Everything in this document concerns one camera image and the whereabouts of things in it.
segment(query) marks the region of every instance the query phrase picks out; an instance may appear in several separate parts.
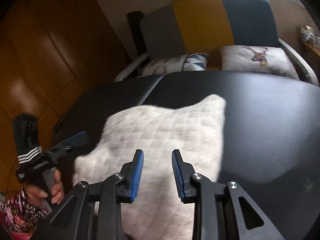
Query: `white towel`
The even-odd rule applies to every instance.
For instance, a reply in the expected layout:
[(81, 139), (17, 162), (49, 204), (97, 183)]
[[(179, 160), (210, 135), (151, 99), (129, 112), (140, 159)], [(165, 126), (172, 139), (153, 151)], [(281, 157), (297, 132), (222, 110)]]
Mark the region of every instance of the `white towel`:
[(142, 149), (138, 196), (133, 204), (122, 204), (124, 233), (139, 240), (191, 239), (194, 204), (183, 204), (178, 197), (171, 153), (179, 149), (183, 161), (215, 181), (222, 156), (224, 109), (225, 100), (210, 95), (177, 110), (135, 106), (114, 114), (97, 147), (76, 159), (74, 184), (105, 180), (132, 161), (136, 149)]

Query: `silver bolt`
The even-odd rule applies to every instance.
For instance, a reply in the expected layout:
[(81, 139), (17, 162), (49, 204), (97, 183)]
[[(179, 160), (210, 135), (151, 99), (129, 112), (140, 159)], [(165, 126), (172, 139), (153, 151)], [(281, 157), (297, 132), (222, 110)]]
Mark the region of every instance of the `silver bolt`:
[(116, 173), (115, 176), (116, 176), (117, 179), (122, 179), (123, 178), (123, 174), (121, 174), (121, 173)]
[(194, 173), (194, 174), (192, 174), (192, 177), (193, 177), (194, 179), (201, 179), (201, 178), (202, 178), (201, 174), (199, 174), (199, 173)]
[(87, 186), (87, 183), (85, 181), (81, 181), (78, 183), (78, 185), (82, 188), (86, 187)]
[(237, 184), (236, 182), (234, 182), (234, 181), (231, 181), (231, 182), (229, 182), (229, 186), (230, 186), (231, 188), (237, 188), (237, 187), (238, 187), (238, 184)]

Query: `white armrest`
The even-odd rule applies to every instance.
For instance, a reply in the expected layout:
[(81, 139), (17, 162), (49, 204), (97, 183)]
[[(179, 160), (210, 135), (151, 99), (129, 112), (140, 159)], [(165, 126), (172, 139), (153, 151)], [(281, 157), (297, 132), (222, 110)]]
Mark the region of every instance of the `white armrest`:
[(319, 82), (317, 79), (317, 76), (315, 72), (312, 70), (312, 68), (309, 66), (309, 64), (293, 49), (291, 48), (287, 43), (285, 43), (283, 40), (279, 39), (281, 43), (282, 49), (286, 52), (286, 54), (292, 58), (298, 66), (301, 68), (302, 72), (305, 74), (307, 80), (309, 83), (319, 86)]
[(115, 82), (124, 80), (127, 76), (129, 76), (132, 71), (136, 69), (144, 60), (149, 57), (148, 53), (143, 53), (140, 57), (138, 57), (134, 62), (128, 65), (123, 71), (117, 75)]

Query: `black table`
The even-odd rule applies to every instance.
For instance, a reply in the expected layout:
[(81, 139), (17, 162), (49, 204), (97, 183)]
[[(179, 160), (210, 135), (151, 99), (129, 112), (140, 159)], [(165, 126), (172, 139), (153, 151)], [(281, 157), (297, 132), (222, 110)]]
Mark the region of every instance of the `black table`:
[(303, 239), (320, 212), (320, 88), (305, 82), (198, 71), (96, 88), (74, 104), (53, 136), (54, 143), (80, 130), (90, 136), (63, 161), (62, 173), (70, 177), (74, 158), (94, 149), (110, 115), (141, 104), (190, 106), (211, 94), (227, 102), (219, 182), (240, 183), (286, 239)]

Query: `floral shirt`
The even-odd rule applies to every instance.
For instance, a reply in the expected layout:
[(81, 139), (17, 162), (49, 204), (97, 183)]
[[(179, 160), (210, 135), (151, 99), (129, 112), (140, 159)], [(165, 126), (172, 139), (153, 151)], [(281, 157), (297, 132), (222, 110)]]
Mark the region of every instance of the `floral shirt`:
[(11, 199), (0, 202), (0, 212), (8, 231), (29, 234), (34, 233), (41, 221), (48, 216), (46, 210), (29, 203), (24, 187)]

